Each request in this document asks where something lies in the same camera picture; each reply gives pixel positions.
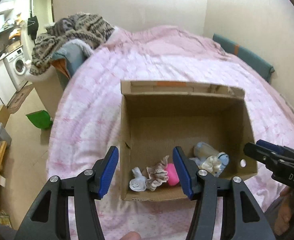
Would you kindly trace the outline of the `person's right hand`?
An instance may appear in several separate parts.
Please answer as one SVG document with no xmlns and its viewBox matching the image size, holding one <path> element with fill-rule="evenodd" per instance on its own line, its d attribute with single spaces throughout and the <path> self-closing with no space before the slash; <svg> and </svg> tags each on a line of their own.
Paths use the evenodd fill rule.
<svg viewBox="0 0 294 240">
<path fill-rule="evenodd" d="M 288 186 L 280 192 L 280 197 L 283 197 L 283 200 L 281 202 L 280 209 L 278 210 L 274 226 L 274 232 L 278 236 L 282 235 L 289 229 L 290 219 L 294 215 L 294 211 L 290 208 L 291 192 L 292 189 Z"/>
</svg>

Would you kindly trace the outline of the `person's left hand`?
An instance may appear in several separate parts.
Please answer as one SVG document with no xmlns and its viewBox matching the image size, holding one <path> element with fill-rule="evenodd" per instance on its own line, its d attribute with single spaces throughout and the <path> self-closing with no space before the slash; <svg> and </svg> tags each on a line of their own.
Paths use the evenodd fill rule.
<svg viewBox="0 0 294 240">
<path fill-rule="evenodd" d="M 139 233 L 131 231 L 120 238 L 120 240 L 141 240 L 141 236 Z"/>
</svg>

